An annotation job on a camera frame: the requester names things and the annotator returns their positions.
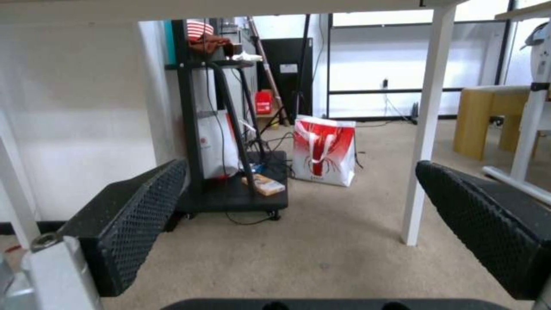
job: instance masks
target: beige carpet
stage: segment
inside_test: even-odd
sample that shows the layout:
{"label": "beige carpet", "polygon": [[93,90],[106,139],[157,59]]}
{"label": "beige carpet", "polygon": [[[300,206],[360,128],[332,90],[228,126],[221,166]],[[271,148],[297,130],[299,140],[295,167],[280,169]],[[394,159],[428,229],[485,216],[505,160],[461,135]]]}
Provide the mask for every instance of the beige carpet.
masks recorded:
{"label": "beige carpet", "polygon": [[[479,163],[452,152],[454,121],[441,121],[434,161],[479,174]],[[365,167],[350,188],[292,180],[279,222],[236,226],[221,214],[182,221],[159,236],[133,286],[104,298],[106,309],[158,309],[196,297],[477,298],[512,309],[514,301],[425,202],[419,245],[399,241],[415,126],[358,129]],[[282,136],[280,129],[267,138]],[[508,169],[490,129],[487,163]],[[291,140],[282,144],[291,150]],[[542,138],[529,180],[551,190],[551,141]],[[252,221],[264,214],[237,214]],[[0,246],[16,243],[0,238]],[[12,260],[20,255],[14,253]]]}

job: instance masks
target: book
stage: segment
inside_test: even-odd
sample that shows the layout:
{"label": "book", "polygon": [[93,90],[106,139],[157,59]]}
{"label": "book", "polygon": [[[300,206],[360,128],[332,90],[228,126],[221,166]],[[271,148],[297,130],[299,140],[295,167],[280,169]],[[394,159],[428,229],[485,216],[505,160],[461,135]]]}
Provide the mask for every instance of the book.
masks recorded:
{"label": "book", "polygon": [[[255,188],[260,194],[264,196],[270,196],[285,190],[285,185],[265,177],[262,174],[253,174]],[[241,178],[243,184],[248,185],[247,178]]]}

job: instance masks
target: red box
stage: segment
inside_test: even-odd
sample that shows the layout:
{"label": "red box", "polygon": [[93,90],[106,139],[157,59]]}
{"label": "red box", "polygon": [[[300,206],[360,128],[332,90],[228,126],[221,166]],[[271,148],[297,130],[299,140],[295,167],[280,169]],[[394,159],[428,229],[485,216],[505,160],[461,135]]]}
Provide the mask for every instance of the red box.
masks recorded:
{"label": "red box", "polygon": [[272,112],[272,93],[262,90],[255,95],[256,114]]}

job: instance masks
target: baseboard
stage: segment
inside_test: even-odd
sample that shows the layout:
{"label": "baseboard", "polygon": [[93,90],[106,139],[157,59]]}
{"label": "baseboard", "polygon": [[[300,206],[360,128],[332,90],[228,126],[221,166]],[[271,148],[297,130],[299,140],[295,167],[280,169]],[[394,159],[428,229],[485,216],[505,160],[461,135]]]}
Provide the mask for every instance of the baseboard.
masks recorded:
{"label": "baseboard", "polygon": [[[57,231],[65,221],[40,221],[36,223],[40,233],[48,233]],[[15,234],[10,222],[0,222],[0,235],[8,236]]]}
{"label": "baseboard", "polygon": [[[401,116],[377,116],[377,117],[332,117],[332,120],[338,120],[338,121],[357,121],[357,122],[371,122],[371,121],[401,121],[404,120]],[[456,120],[457,115],[450,114],[450,115],[439,115],[439,120]]]}

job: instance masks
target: red logo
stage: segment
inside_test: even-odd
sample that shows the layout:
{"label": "red logo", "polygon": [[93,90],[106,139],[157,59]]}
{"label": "red logo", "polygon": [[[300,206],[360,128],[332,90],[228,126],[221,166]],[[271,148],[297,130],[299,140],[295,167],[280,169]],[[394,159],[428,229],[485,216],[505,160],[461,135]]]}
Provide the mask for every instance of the red logo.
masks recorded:
{"label": "red logo", "polygon": [[340,163],[354,138],[354,128],[313,124],[306,121],[295,123],[295,147],[309,151],[304,160],[313,175],[323,176],[330,169],[339,171]]}

